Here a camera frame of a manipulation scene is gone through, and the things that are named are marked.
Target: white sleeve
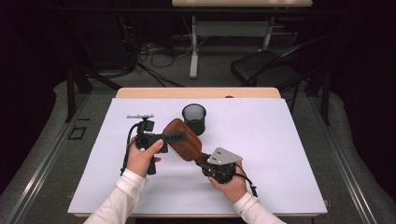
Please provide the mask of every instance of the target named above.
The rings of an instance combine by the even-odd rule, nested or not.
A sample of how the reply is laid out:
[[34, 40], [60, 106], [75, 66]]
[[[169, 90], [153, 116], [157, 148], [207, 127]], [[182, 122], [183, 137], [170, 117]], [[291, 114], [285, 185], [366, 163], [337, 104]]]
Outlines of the white sleeve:
[[249, 192], [233, 205], [233, 209], [248, 224], [284, 224], [282, 220], [262, 206], [257, 197]]
[[125, 223], [148, 180], [125, 169], [116, 187], [84, 223]]

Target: black handle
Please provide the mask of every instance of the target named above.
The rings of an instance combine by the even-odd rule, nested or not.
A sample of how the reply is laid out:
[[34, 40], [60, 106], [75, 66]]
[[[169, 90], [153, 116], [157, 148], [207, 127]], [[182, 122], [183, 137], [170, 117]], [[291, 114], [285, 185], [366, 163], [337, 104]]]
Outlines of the black handle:
[[155, 175], [157, 171], [155, 170], [155, 159], [154, 157], [151, 157], [151, 160], [149, 161], [149, 167], [148, 167], [148, 175]]

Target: brown leather object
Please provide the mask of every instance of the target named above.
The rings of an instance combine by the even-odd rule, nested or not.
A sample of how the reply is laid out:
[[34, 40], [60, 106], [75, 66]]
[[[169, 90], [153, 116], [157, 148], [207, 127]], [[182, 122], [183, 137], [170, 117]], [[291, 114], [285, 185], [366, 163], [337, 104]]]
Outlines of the brown leather object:
[[163, 129], [164, 134], [186, 133], [186, 141], [169, 143], [175, 152], [185, 161], [204, 160], [202, 155], [202, 143], [197, 135], [181, 119], [173, 119]]

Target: hand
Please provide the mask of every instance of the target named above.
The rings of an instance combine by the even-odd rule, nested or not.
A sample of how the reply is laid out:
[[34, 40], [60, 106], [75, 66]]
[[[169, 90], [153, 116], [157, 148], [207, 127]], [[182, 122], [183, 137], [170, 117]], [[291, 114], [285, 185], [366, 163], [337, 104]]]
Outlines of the hand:
[[146, 177], [148, 174], [149, 161], [151, 157], [158, 153], [162, 146], [163, 140], [160, 139], [148, 149], [141, 151], [140, 148], [137, 148], [136, 143], [134, 142], [129, 148], [128, 163], [126, 168], [137, 175]]
[[[242, 167], [241, 161], [238, 161], [236, 164]], [[238, 166], [235, 167], [235, 172], [240, 175], [243, 174], [241, 168], [239, 168]], [[221, 191], [225, 195], [225, 197], [232, 203], [238, 202], [239, 199], [241, 199], [242, 196], [244, 196], [246, 192], [248, 192], [246, 180], [241, 176], [235, 175], [230, 182], [225, 184], [220, 184], [213, 177], [209, 177], [209, 181], [215, 189]]]

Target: person's left hand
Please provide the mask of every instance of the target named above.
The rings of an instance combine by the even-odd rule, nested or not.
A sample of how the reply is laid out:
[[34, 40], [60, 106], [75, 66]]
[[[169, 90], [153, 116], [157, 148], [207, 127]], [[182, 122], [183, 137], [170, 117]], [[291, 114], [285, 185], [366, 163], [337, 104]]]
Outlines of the person's left hand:
[[[136, 143], [133, 142], [129, 148], [128, 163], [126, 168], [137, 175], [146, 177], [148, 174], [149, 162], [154, 154], [158, 153], [163, 146], [163, 140], [160, 139], [146, 150], [137, 148]], [[161, 158], [155, 158], [155, 161], [160, 161]]]

